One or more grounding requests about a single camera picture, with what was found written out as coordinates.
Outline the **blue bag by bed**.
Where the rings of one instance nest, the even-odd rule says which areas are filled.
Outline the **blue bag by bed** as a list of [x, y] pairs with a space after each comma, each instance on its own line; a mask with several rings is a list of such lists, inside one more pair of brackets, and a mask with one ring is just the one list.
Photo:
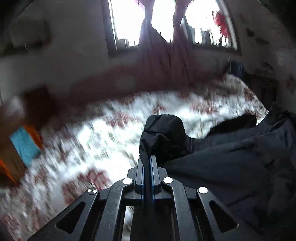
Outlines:
[[226, 66], [226, 73], [243, 79], [245, 73], [244, 66], [235, 60], [230, 60]]

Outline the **dark framed window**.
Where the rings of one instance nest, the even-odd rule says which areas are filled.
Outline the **dark framed window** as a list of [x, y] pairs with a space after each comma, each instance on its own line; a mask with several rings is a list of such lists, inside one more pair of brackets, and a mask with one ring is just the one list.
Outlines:
[[241, 54], [238, 33], [226, 1], [189, 1], [177, 10], [177, 1], [102, 1], [103, 23], [109, 56], [135, 51], [143, 23], [150, 24], [167, 43], [173, 41], [174, 18], [195, 48]]

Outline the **right pink tied curtain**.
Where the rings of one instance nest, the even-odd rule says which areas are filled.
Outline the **right pink tied curtain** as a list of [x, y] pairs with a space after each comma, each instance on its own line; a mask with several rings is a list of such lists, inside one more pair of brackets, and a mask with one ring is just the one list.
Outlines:
[[181, 22], [191, 1], [175, 1], [173, 15], [173, 41], [171, 47], [171, 68], [173, 80], [188, 85], [194, 82], [192, 44], [182, 29]]

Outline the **large black jacket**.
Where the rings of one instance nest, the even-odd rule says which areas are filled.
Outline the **large black jacket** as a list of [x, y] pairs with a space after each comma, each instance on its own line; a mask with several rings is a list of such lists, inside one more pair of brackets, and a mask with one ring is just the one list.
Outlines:
[[184, 186], [204, 186], [262, 240], [295, 240], [295, 114], [273, 105], [260, 124], [244, 117], [189, 137], [180, 118], [151, 115], [140, 138], [144, 166], [157, 165]]

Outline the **cloth covered air conditioner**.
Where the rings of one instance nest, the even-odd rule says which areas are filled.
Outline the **cloth covered air conditioner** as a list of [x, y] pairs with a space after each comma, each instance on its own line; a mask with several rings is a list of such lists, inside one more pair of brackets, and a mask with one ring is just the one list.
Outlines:
[[39, 48], [51, 42], [51, 30], [44, 19], [23, 18], [9, 27], [9, 45], [14, 49]]

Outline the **orange blue brown pillow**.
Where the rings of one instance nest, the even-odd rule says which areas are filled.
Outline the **orange blue brown pillow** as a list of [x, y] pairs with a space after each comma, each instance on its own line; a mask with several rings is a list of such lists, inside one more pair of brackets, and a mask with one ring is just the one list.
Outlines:
[[42, 138], [32, 126], [21, 126], [11, 135], [1, 128], [1, 187], [18, 185], [42, 149]]

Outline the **red garment hanging outside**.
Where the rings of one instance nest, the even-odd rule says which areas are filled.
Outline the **red garment hanging outside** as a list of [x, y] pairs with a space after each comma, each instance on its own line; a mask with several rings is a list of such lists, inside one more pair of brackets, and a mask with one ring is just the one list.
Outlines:
[[227, 40], [230, 37], [229, 28], [226, 21], [226, 16], [220, 11], [212, 11], [214, 23], [220, 28], [221, 37]]

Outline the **floral white red bedspread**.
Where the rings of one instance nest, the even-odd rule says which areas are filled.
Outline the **floral white red bedspread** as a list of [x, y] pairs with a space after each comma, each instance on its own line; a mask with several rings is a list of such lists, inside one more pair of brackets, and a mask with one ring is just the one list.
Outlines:
[[192, 138], [243, 114], [257, 121], [267, 109], [238, 77], [226, 74], [217, 89], [141, 92], [71, 108], [40, 132], [41, 154], [16, 186], [1, 188], [1, 240], [27, 240], [90, 187], [104, 189], [138, 163], [139, 140], [153, 114], [179, 117]]

